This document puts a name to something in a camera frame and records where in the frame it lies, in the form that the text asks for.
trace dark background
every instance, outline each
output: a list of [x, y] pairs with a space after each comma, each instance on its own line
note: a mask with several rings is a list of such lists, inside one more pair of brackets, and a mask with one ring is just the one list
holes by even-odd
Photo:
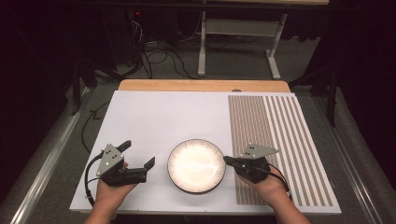
[[[361, 13], [335, 13], [338, 19], [332, 20], [330, 14], [291, 13], [282, 38], [297, 35], [304, 41], [321, 36], [307, 74], [333, 57], [343, 59], [339, 62], [338, 85], [367, 145], [394, 187], [394, 13], [384, 0], [331, 1], [331, 6], [358, 7]], [[158, 13], [161, 17], [155, 19], [150, 16], [153, 13], [148, 12], [143, 22], [157, 37], [173, 43], [177, 42], [177, 27], [185, 33], [193, 32], [198, 17], [195, 12], [173, 10], [168, 14], [162, 10]], [[168, 29], [163, 29], [163, 20]], [[67, 103], [64, 91], [71, 83], [76, 58], [83, 55], [105, 67], [115, 65], [97, 8], [61, 7], [50, 0], [3, 1], [0, 29], [2, 201], [62, 113]], [[86, 76], [93, 76], [93, 66], [83, 66]]]

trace striped pattern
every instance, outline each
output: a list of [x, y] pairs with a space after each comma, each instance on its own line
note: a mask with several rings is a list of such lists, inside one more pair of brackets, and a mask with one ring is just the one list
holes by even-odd
[[[267, 160], [287, 178], [293, 201], [298, 206], [333, 206], [325, 181], [328, 181], [311, 134], [295, 96], [228, 97], [236, 157], [248, 143], [279, 150]], [[239, 178], [236, 181], [238, 204], [263, 204], [258, 195]]]

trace table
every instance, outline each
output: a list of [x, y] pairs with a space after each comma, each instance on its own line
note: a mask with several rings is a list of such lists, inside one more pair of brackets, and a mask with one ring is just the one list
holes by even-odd
[[[240, 2], [240, 3], [259, 3], [259, 4], [283, 4], [283, 5], [309, 5], [322, 6], [328, 5], [329, 0], [203, 0], [207, 2]], [[201, 47], [198, 60], [198, 76], [205, 75], [206, 64], [206, 49], [205, 40], [206, 34], [218, 35], [256, 35], [267, 36], [273, 38], [273, 44], [270, 49], [267, 49], [266, 58], [270, 65], [273, 79], [281, 79], [275, 61], [275, 52], [277, 45], [282, 35], [283, 27], [285, 26], [288, 14], [282, 13], [279, 21], [241, 21], [241, 20], [220, 20], [207, 19], [206, 12], [202, 12], [201, 22]]]
[[[269, 106], [249, 109], [250, 100], [258, 105], [268, 102]], [[239, 116], [241, 111], [242, 114], [247, 111], [247, 116]], [[284, 118], [286, 122], [283, 123], [282, 116], [292, 118]], [[253, 125], [250, 130], [242, 127], [240, 130], [244, 130], [244, 134], [239, 133], [231, 120], [239, 119], [242, 124], [240, 121], [246, 120], [244, 118], [252, 118], [251, 123], [256, 126], [264, 122], [263, 125], [271, 129], [269, 135], [264, 134], [268, 138], [263, 139], [260, 134], [266, 130], [263, 126]], [[167, 174], [167, 159], [178, 143], [192, 138], [208, 140], [229, 156], [238, 153], [238, 147], [245, 147], [250, 140], [273, 145], [279, 153], [267, 159], [288, 178], [299, 209], [306, 214], [340, 214], [301, 108], [283, 81], [125, 80], [113, 95], [89, 161], [106, 144], [117, 146], [126, 140], [132, 141], [131, 148], [123, 153], [131, 168], [142, 167], [156, 157], [156, 165], [148, 173], [148, 182], [138, 185], [127, 196], [118, 210], [120, 214], [273, 214], [273, 210], [257, 200], [257, 195], [242, 184], [229, 167], [221, 183], [206, 194], [191, 195], [174, 186]], [[298, 150], [287, 149], [291, 145]], [[94, 178], [96, 169], [97, 164], [94, 164], [90, 179]], [[91, 186], [92, 195], [95, 195], [94, 185]], [[85, 199], [83, 178], [70, 209], [91, 210]]]

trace gray floor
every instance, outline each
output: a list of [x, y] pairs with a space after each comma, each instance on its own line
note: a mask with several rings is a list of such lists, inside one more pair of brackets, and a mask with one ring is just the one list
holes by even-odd
[[[213, 48], [207, 50], [205, 78], [271, 79], [269, 66], [263, 54], [263, 45], [268, 43], [270, 43], [268, 40], [249, 43], [238, 41], [238, 43], [235, 42], [224, 48], [216, 49], [222, 45], [221, 41], [209, 42], [208, 45]], [[291, 81], [303, 74], [317, 43], [318, 41], [310, 40], [300, 43], [297, 39], [281, 41], [276, 52], [276, 62], [282, 79]], [[171, 48], [165, 43], [162, 43], [161, 46], [162, 50], [154, 49], [155, 54], [150, 55], [151, 53], [148, 52], [148, 58], [152, 63], [164, 59], [166, 55], [163, 53], [164, 49], [173, 49], [183, 60], [189, 74], [196, 76], [197, 46], [180, 45], [178, 48]], [[174, 65], [172, 57], [168, 55], [164, 62], [152, 65], [153, 78], [184, 79], [185, 77], [179, 75], [175, 70], [176, 68], [182, 75], [185, 75], [181, 62], [172, 51], [168, 50], [167, 52], [175, 57], [176, 65]], [[125, 69], [127, 68], [120, 66], [121, 71]], [[144, 69], [140, 69], [129, 78], [147, 78], [147, 73]], [[80, 109], [79, 118], [74, 127], [70, 126], [70, 122], [73, 120], [73, 117], [70, 116], [72, 106], [69, 105], [66, 108], [41, 147], [26, 165], [12, 191], [1, 204], [0, 223], [9, 223], [14, 218], [40, 168], [45, 164], [46, 158], [50, 156], [54, 148], [59, 146], [60, 139], [63, 139], [64, 130], [67, 127], [72, 132], [55, 169], [49, 174], [50, 180], [42, 195], [37, 195], [39, 200], [34, 204], [35, 209], [28, 216], [27, 223], [82, 223], [85, 220], [87, 215], [71, 212], [68, 209], [89, 156], [81, 143], [81, 131], [91, 114], [90, 110], [98, 108], [111, 99], [112, 92], [117, 87], [117, 82], [99, 78], [98, 87], [88, 90], [85, 94], [87, 96], [86, 104]], [[308, 88], [299, 87], [293, 91], [298, 96], [319, 156], [343, 211], [343, 214], [339, 216], [309, 216], [309, 219], [312, 223], [396, 223], [393, 215], [394, 208], [396, 208], [394, 190], [389, 188], [389, 182], [361, 138], [359, 130], [347, 110], [342, 93], [339, 91], [337, 95], [336, 128], [332, 128], [323, 117], [323, 102], [325, 102], [323, 100], [325, 98], [312, 98]], [[97, 117], [103, 118], [105, 114], [106, 107], [103, 107], [98, 111]], [[93, 145], [101, 122], [102, 119], [88, 121], [84, 132], [84, 139], [88, 147]], [[360, 196], [360, 189], [366, 189], [368, 194], [363, 192], [363, 196]], [[148, 220], [147, 217], [131, 218], [134, 218], [131, 223], [164, 223], [166, 221], [163, 217], [161, 219], [152, 217], [151, 220]], [[251, 220], [249, 218], [251, 217], [236, 218], [235, 220], [249, 221]], [[227, 219], [212, 218], [210, 223], [220, 223], [224, 220]]]

